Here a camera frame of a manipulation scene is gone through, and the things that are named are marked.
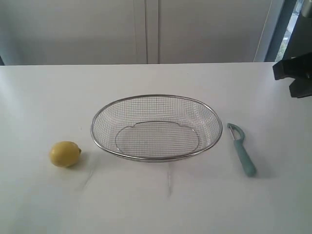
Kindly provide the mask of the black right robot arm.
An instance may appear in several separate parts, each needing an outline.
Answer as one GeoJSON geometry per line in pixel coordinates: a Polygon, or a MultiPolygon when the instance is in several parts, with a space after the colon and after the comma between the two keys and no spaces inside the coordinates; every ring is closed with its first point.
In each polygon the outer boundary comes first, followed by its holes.
{"type": "Polygon", "coordinates": [[[312,95],[312,2],[303,1],[286,52],[273,66],[275,80],[293,78],[289,85],[293,98],[312,95]]]}

